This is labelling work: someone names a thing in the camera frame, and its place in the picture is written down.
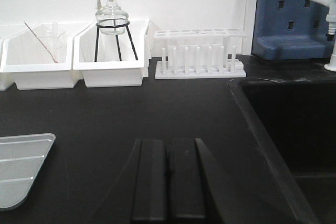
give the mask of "white faucet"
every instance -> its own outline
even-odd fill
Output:
[[[336,0],[310,0],[310,1],[329,7],[329,13],[326,17],[326,21],[329,22],[327,40],[332,41],[336,32]],[[336,72],[336,43],[330,58],[330,63],[324,65],[324,68]]]

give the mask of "test tube rack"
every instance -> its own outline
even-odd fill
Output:
[[[156,79],[246,77],[244,65],[236,59],[236,46],[228,58],[230,38],[243,38],[239,29],[195,29],[156,31],[162,61],[156,65]]]

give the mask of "black countertop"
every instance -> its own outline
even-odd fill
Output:
[[[325,60],[269,63],[238,57],[248,77],[335,78]],[[246,199],[266,202],[249,223],[291,216],[267,160],[228,87],[230,79],[155,80],[156,59],[140,87],[0,92],[0,136],[54,133],[56,140],[26,201],[0,223],[86,223],[123,169],[136,138],[203,140]]]

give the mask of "sink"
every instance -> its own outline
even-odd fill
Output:
[[[336,223],[336,80],[229,85],[301,222]]]

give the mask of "blue pegboard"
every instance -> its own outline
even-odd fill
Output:
[[[252,53],[266,60],[330,57],[328,11],[306,0],[257,0]]]

